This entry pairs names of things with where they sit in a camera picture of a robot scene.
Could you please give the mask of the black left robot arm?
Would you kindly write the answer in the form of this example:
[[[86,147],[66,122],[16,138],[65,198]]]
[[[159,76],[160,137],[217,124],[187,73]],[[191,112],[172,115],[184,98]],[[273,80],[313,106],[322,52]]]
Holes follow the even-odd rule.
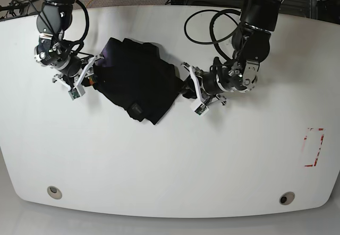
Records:
[[[213,45],[221,57],[215,57],[209,71],[195,69],[198,85],[193,77],[188,76],[181,94],[187,99],[197,99],[201,93],[203,103],[210,104],[224,92],[250,91],[257,81],[260,63],[270,52],[270,37],[275,30],[278,13],[283,0],[244,0],[241,11],[234,9],[214,10],[209,25],[209,35]],[[240,17],[236,28],[226,37],[216,39],[214,25],[223,15],[231,14]]]

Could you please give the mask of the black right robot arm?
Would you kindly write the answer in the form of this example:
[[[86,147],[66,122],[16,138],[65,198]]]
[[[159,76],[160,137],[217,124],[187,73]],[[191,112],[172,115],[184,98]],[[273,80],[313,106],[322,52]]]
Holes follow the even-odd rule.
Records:
[[[79,40],[64,39],[66,30],[72,23],[73,5],[78,4],[84,11],[86,27]],[[84,46],[89,31],[89,14],[79,0],[42,0],[37,18],[39,43],[35,47],[35,60],[41,66],[51,66],[61,73],[61,79],[71,88],[74,78],[83,69],[78,53]]]

